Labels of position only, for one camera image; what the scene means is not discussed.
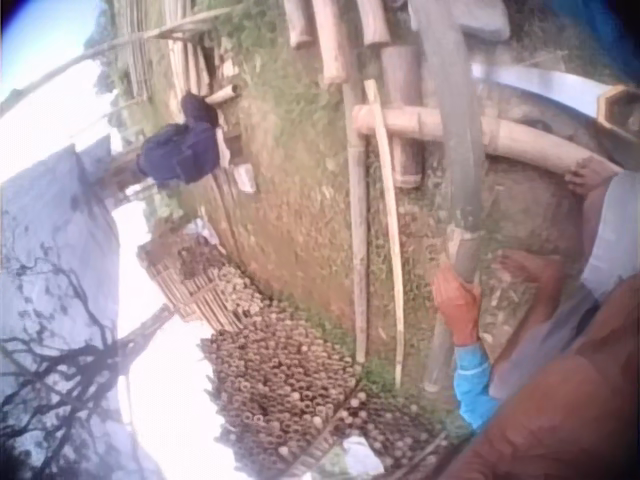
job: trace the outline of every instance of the blue sleeve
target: blue sleeve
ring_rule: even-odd
[[[489,396],[491,364],[481,343],[456,347],[453,388],[460,402],[460,415],[479,430],[491,418],[500,402]]]

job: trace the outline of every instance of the human arm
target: human arm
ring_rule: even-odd
[[[479,287],[464,283],[449,263],[439,268],[432,289],[436,307],[453,336],[453,387],[460,402],[460,415],[478,430],[499,405],[489,395],[491,365],[478,334],[481,292]]]

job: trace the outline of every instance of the dirt ground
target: dirt ground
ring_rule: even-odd
[[[243,194],[230,172],[219,172],[215,179],[207,178],[183,192],[183,205],[193,213],[204,209],[227,251],[266,292],[295,301],[327,335],[350,345],[352,263],[341,95],[319,80],[317,45],[301,52],[289,48],[281,2],[248,3],[255,4],[251,13],[219,25],[213,37],[224,38],[218,53],[233,58],[239,68],[235,78],[219,80],[217,86],[233,80],[243,87],[242,96],[224,106],[222,114],[229,128],[242,133],[244,161],[255,170],[258,193]],[[472,58],[489,56],[609,78],[606,68],[584,61],[582,37],[574,30],[549,20],[531,2],[507,3],[511,3],[513,40],[499,46],[469,40]],[[201,8],[218,6],[223,2],[209,0]],[[415,35],[406,31],[406,18],[390,21],[394,36],[415,41]],[[362,48],[358,54],[365,74],[376,76],[375,55]],[[425,105],[435,106],[428,78],[424,83]],[[485,115],[542,120],[556,135],[598,151],[593,132],[580,118],[524,94],[487,87],[479,91]],[[424,375],[435,319],[428,281],[444,251],[447,225],[442,147],[427,145],[424,157],[422,186],[397,191],[405,277],[403,383],[409,389],[418,386]],[[372,362],[381,366],[372,375],[388,382],[395,355],[395,315],[375,142],[370,142],[368,183],[369,351]],[[575,271],[581,256],[580,200],[561,178],[498,158],[488,159],[483,197],[482,337],[495,356],[527,308],[531,289],[502,281],[490,268],[492,254],[502,247],[559,254]]]

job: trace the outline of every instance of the gray shorts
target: gray shorts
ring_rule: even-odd
[[[575,292],[551,319],[529,331],[493,372],[492,397],[506,399],[564,352],[593,319],[599,303],[622,280],[640,272],[640,174],[622,172],[610,183],[593,252]]]

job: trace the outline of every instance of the hand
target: hand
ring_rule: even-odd
[[[458,277],[449,262],[438,268],[431,282],[433,299],[453,335],[456,347],[478,342],[478,318],[482,295],[479,285]]]

